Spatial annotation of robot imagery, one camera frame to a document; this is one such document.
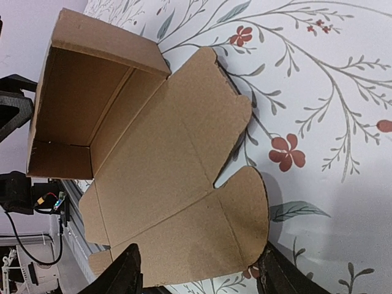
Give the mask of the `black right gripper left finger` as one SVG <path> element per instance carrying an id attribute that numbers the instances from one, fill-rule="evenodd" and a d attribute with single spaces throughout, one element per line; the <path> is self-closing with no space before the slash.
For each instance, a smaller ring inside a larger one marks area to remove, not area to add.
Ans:
<path id="1" fill-rule="evenodd" d="M 138 245 L 130 244 L 116 260 L 91 284 L 88 293 L 141 293 L 143 274 Z"/>

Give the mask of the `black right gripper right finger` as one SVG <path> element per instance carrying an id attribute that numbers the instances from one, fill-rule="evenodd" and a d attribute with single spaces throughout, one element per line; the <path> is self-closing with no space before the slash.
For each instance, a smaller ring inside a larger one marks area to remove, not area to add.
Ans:
<path id="1" fill-rule="evenodd" d="M 330 294 L 306 277 L 269 241 L 257 261 L 257 267 L 258 293 Z"/>

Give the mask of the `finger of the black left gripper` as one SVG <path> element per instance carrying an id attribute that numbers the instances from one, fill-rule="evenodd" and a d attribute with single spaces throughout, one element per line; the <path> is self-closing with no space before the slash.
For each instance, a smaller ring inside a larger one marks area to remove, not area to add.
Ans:
<path id="1" fill-rule="evenodd" d="M 1 141 L 32 118 L 34 104 L 30 98 L 25 97 L 23 90 L 36 92 L 36 89 L 36 82 L 18 74 L 1 78 Z"/>

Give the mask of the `brown cardboard box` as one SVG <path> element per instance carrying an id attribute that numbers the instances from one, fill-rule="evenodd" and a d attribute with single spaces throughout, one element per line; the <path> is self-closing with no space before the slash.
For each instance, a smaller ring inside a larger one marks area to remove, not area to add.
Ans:
<path id="1" fill-rule="evenodd" d="M 220 175 L 252 114 L 198 49 L 171 73 L 156 43 L 60 11 L 35 98 L 26 172 L 90 179 L 79 202 L 97 278 L 132 243 L 145 287 L 246 270 L 264 250 L 268 202 L 259 172 Z"/>

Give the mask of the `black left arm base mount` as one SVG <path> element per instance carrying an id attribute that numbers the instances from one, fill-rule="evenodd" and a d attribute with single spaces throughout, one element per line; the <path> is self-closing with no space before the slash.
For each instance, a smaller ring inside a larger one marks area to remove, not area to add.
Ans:
<path id="1" fill-rule="evenodd" d="M 64 225 L 70 221 L 67 192 L 59 180 L 33 183 L 19 171 L 1 175 L 1 207 L 12 226 L 15 223 L 11 213 L 57 215 Z"/>

